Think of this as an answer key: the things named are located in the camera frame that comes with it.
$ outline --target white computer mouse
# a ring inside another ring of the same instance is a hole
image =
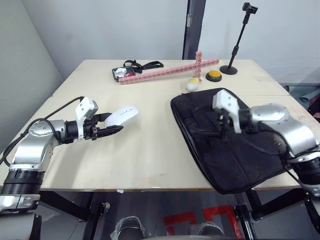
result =
[[[123,126],[125,122],[134,118],[138,114],[139,110],[135,106],[125,106],[108,116],[106,120],[104,120],[104,127],[110,127],[114,125]]]

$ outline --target white wall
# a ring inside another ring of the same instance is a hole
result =
[[[61,80],[21,0],[1,0],[0,152]]]
[[[244,2],[206,1],[198,48],[205,58],[230,59],[245,16]],[[320,66],[319,0],[249,2],[258,10],[250,16],[236,58],[257,61],[279,82],[303,82]]]
[[[182,59],[187,0],[22,2],[64,78],[85,59]]]

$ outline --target yellow round button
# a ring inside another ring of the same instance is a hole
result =
[[[212,78],[219,78],[221,76],[221,73],[216,70],[212,70],[208,72],[208,75]]]

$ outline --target wooden table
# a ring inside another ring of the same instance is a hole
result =
[[[46,116],[69,100],[88,96],[99,106],[97,113],[114,112],[136,106],[140,114],[119,133],[61,145],[54,149],[43,190],[114,191],[114,190],[205,190],[211,189],[192,158],[170,108],[170,100],[185,93],[186,81],[192,72],[164,76],[145,82],[119,85],[112,77],[112,68],[124,60],[85,60],[42,105],[32,119]],[[141,60],[140,64],[150,62]],[[193,63],[192,60],[162,60],[166,69]],[[205,79],[209,70],[202,69],[203,82],[198,90],[227,88],[249,107],[278,103],[307,124],[320,140],[320,125],[268,73],[253,60],[236,60],[236,75],[222,75],[222,81]],[[74,120],[77,103],[53,116],[52,120]],[[8,174],[0,166],[0,183]],[[283,173],[255,189],[295,188],[297,183]]]

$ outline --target bag strap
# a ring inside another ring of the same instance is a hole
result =
[[[141,64],[137,63],[136,60],[127,60],[124,62],[123,66],[124,67],[130,66],[130,65],[126,65],[127,63],[130,63],[131,66],[133,67],[134,71],[138,74],[141,74],[143,70],[157,69],[157,68],[164,67],[164,65],[159,61],[151,61],[151,62],[148,62],[147,64],[142,66]]]

